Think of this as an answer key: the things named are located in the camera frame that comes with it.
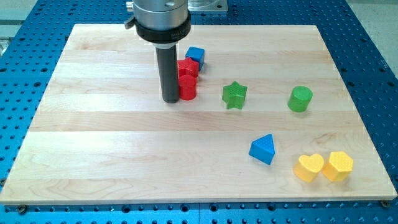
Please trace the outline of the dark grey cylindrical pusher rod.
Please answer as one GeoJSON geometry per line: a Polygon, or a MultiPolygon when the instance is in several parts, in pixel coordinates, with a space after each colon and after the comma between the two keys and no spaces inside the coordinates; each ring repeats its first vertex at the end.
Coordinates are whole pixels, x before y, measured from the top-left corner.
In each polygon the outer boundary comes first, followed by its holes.
{"type": "Polygon", "coordinates": [[[174,43],[155,44],[162,98],[166,103],[179,100],[177,49],[174,43]]]}

